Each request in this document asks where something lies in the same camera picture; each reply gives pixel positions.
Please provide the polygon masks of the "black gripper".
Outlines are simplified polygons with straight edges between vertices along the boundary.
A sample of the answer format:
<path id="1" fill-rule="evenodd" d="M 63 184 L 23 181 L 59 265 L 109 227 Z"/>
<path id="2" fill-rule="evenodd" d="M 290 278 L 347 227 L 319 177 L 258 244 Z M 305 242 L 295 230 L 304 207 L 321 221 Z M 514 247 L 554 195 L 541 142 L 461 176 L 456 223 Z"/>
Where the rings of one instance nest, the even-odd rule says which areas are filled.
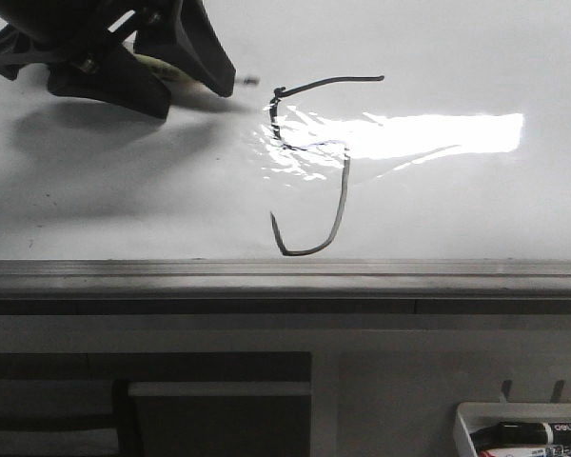
<path id="1" fill-rule="evenodd" d="M 0 1 L 0 74 L 17 78 L 49 67 L 48 91 L 166 118 L 171 92 L 122 45 L 137 31 L 136 52 L 171 64 L 229 97 L 236 70 L 198 0 Z M 75 66 L 94 66 L 85 73 Z"/>

